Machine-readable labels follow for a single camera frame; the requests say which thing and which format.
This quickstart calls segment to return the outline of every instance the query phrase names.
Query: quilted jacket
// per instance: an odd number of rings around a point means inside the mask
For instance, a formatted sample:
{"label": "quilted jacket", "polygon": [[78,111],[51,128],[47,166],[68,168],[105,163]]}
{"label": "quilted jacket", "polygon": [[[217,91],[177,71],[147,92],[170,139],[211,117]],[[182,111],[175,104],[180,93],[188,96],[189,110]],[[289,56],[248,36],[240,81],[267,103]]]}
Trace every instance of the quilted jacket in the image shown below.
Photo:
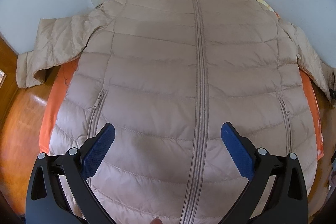
{"label": "quilted jacket", "polygon": [[35,78],[83,51],[50,153],[115,126],[88,184],[117,223],[218,223],[247,183],[221,140],[227,121],[271,154],[296,153],[312,186],[316,140],[299,66],[322,90],[328,83],[302,30],[257,1],[109,0],[89,15],[41,22],[37,45],[18,61]]}

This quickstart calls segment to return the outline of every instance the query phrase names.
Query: pocket zipper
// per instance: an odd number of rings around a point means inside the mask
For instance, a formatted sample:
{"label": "pocket zipper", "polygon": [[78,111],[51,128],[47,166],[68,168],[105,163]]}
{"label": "pocket zipper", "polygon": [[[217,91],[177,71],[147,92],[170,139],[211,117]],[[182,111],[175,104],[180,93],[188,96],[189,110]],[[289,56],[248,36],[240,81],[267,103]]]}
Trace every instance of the pocket zipper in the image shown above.
{"label": "pocket zipper", "polygon": [[[105,99],[106,95],[107,95],[107,90],[101,90],[101,92],[99,92],[99,94],[98,94],[98,98],[97,98],[95,104],[93,105],[93,110],[92,110],[92,115],[91,115],[91,118],[90,118],[87,138],[92,138],[96,135],[97,127],[98,127],[98,120],[99,120],[99,116],[100,116],[101,109],[102,109],[103,102],[104,102],[104,99]],[[91,188],[92,187],[91,178],[87,179],[87,183],[88,183],[89,187]]]}
{"label": "pocket zipper", "polygon": [[283,114],[283,120],[285,121],[285,127],[286,127],[286,133],[287,133],[287,146],[286,146],[286,154],[292,151],[292,130],[291,130],[291,123],[289,120],[289,110],[288,107],[283,99],[283,97],[280,95],[278,97],[280,104],[281,104],[281,110]]}

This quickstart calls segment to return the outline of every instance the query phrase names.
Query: blue gripper pad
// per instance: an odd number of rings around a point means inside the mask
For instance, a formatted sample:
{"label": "blue gripper pad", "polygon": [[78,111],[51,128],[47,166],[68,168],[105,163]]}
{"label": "blue gripper pad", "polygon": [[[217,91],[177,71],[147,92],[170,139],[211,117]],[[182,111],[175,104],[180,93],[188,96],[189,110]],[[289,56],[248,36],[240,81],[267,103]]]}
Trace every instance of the blue gripper pad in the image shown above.
{"label": "blue gripper pad", "polygon": [[102,131],[103,132],[100,131],[98,133],[98,135],[100,133],[101,135],[95,140],[95,143],[82,160],[81,176],[84,180],[95,175],[99,165],[114,141],[116,132],[113,125],[106,124]]}
{"label": "blue gripper pad", "polygon": [[239,140],[239,137],[228,123],[223,124],[220,132],[222,141],[229,151],[231,158],[235,162],[239,173],[242,177],[251,181],[254,176],[254,163],[250,154],[247,152]]}

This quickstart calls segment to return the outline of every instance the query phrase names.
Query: zipper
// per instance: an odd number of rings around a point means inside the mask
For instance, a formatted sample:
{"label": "zipper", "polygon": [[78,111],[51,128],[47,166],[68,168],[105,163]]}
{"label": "zipper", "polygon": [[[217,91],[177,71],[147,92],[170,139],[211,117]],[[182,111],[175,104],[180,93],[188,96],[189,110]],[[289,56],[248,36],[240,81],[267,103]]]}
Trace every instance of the zipper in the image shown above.
{"label": "zipper", "polygon": [[197,47],[197,96],[193,157],[180,224],[192,224],[201,193],[208,140],[209,91],[204,48],[203,20],[199,0],[193,0]]}
{"label": "zipper", "polygon": [[289,152],[292,151],[292,130],[291,130],[291,123],[289,120],[289,110],[281,95],[279,95],[278,99],[281,104],[283,120],[285,121],[285,127],[287,133],[287,145],[286,145],[286,155],[287,155]]}
{"label": "zipper", "polygon": [[[88,133],[87,133],[87,138],[92,138],[92,137],[95,137],[95,135],[96,135],[99,116],[100,116],[101,109],[102,109],[102,106],[103,106],[103,101],[104,101],[106,95],[107,95],[107,90],[101,90],[98,94],[98,98],[97,98],[95,104],[92,107],[93,110],[92,110],[92,114],[91,114],[91,118],[90,118],[90,122],[89,122],[89,129],[88,129]],[[87,179],[87,183],[88,183],[89,187],[91,188],[91,178]]]}

